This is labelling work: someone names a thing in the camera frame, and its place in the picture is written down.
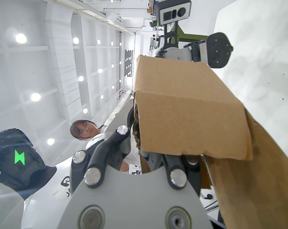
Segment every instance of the metal bolt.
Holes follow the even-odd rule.
[[[86,185],[89,186],[97,184],[100,179],[101,179],[101,171],[95,167],[87,169],[84,175],[84,181]]]
[[[170,173],[171,182],[177,187],[184,187],[187,184],[187,176],[181,169],[174,169]]]
[[[73,162],[79,164],[79,163],[82,163],[85,158],[86,158],[86,152],[83,150],[80,150],[74,154]]]
[[[186,156],[186,159],[187,159],[188,164],[192,165],[192,166],[197,165],[198,162],[199,162],[197,156],[196,157],[194,157],[194,156]]]
[[[166,214],[165,226],[166,229],[191,229],[192,220],[185,209],[173,207]]]
[[[120,134],[120,135],[125,135],[127,134],[128,132],[128,127],[125,126],[125,125],[121,125],[117,128],[117,132]]]
[[[98,206],[85,209],[80,217],[80,229],[102,229],[105,225],[105,213]]]

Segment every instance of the depth camera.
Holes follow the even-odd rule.
[[[191,0],[166,0],[156,4],[156,19],[160,26],[186,19],[190,13]]]

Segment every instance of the green logo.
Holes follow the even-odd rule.
[[[24,152],[19,154],[16,150],[14,150],[14,164],[20,161],[23,165],[25,165],[25,155]]]

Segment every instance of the white ceiling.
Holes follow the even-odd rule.
[[[24,44],[16,41],[20,33],[27,38]],[[88,119],[100,125],[119,100],[123,38],[110,24],[60,5],[0,0],[0,131],[21,129],[47,165],[72,156],[84,143],[69,133],[71,123]],[[38,102],[31,100],[33,93],[41,95]],[[55,139],[51,146],[49,138]],[[0,228],[11,228],[23,203],[1,184],[0,197]]]

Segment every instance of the camera lens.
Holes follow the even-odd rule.
[[[185,12],[186,12],[186,9],[185,9],[185,8],[180,8],[180,9],[178,10],[178,16],[179,16],[179,17],[184,16]]]
[[[176,16],[177,16],[177,10],[173,10],[172,15],[171,15],[172,19],[175,19]]]
[[[163,14],[163,20],[164,20],[164,21],[171,20],[171,11],[165,12],[165,13]]]

